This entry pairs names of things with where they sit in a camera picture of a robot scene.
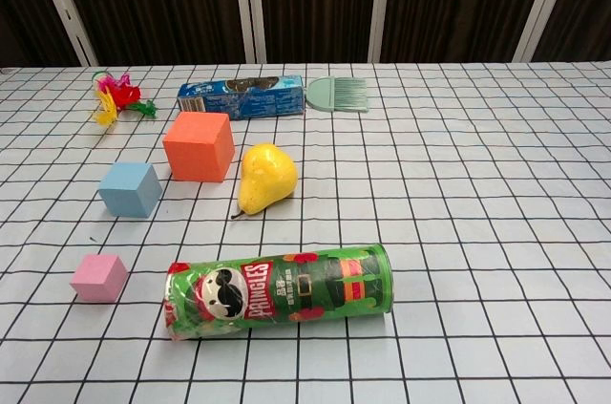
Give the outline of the black folding screen white frames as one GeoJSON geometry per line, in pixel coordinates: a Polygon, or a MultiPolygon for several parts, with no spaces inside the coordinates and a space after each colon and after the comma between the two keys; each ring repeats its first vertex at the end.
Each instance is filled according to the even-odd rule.
{"type": "MultiPolygon", "coordinates": [[[[543,0],[0,0],[0,68],[508,62],[543,0]]],[[[535,61],[611,60],[611,0],[554,0],[535,61]]]]}

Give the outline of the white black-checked tablecloth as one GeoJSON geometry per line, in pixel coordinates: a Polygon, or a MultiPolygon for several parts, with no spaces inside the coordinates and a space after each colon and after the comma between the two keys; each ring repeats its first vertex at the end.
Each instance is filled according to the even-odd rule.
{"type": "Polygon", "coordinates": [[[94,68],[0,69],[0,404],[611,404],[611,61],[129,66],[158,115],[92,118],[94,68]],[[231,219],[240,166],[177,182],[162,147],[186,82],[356,76],[364,114],[237,121],[294,195],[231,219]],[[98,186],[154,166],[148,218],[98,186]],[[380,243],[379,316],[172,341],[168,267],[380,243]],[[70,281],[118,255],[112,303],[70,281]]]}

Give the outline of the pink small cube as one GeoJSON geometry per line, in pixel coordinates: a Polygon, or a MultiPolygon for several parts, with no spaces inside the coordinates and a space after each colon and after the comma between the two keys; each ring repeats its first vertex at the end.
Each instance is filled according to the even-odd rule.
{"type": "Polygon", "coordinates": [[[114,302],[127,279],[127,269],[115,254],[88,254],[70,281],[77,296],[88,302],[114,302]]]}

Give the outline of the yellow pear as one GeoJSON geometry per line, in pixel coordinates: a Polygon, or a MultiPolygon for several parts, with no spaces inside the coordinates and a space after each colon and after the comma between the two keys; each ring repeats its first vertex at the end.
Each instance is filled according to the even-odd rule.
{"type": "Polygon", "coordinates": [[[242,159],[239,211],[231,217],[255,215],[288,197],[296,188],[298,171],[292,158],[273,143],[251,147],[242,159]]]}

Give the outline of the medium blue foam block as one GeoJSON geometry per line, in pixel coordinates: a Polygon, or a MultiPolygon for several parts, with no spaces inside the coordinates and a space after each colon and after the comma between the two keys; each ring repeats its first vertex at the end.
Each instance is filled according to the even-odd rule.
{"type": "Polygon", "coordinates": [[[155,168],[144,162],[116,162],[98,186],[98,194],[116,217],[148,218],[162,188],[155,168]]]}

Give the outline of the large orange foam block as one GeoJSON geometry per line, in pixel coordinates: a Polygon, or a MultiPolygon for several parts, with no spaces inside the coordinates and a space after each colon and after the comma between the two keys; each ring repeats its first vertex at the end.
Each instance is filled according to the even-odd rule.
{"type": "Polygon", "coordinates": [[[162,143],[176,181],[223,182],[235,155],[222,113],[180,112],[162,143]]]}

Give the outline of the green Pringles can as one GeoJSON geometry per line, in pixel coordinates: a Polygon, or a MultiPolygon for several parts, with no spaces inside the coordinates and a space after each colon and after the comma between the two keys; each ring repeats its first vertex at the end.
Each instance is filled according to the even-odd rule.
{"type": "Polygon", "coordinates": [[[387,313],[393,277],[380,244],[216,261],[176,262],[163,298],[174,339],[387,313]]]}

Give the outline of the teal hand brush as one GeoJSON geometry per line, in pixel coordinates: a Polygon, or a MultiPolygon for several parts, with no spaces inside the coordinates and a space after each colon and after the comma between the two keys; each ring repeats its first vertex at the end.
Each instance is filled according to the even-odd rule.
{"type": "Polygon", "coordinates": [[[313,80],[306,88],[305,101],[323,112],[367,112],[367,83],[358,77],[327,76],[313,80]]]}

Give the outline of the blue Oreo cookie box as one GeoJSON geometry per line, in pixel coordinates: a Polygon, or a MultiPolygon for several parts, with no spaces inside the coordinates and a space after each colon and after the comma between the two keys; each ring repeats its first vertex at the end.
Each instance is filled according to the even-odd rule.
{"type": "Polygon", "coordinates": [[[284,75],[185,83],[177,101],[183,112],[228,114],[230,120],[298,115],[305,108],[304,82],[284,75]]]}

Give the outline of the colourful feather shuttlecock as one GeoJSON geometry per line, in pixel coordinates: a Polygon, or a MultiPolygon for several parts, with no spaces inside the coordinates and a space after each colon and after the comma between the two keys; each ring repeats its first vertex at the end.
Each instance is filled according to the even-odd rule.
{"type": "Polygon", "coordinates": [[[132,84],[129,74],[116,78],[109,72],[101,71],[93,75],[92,82],[100,102],[99,110],[93,114],[97,124],[110,127],[123,110],[136,111],[145,117],[157,117],[156,105],[152,100],[141,100],[141,90],[132,84]]]}

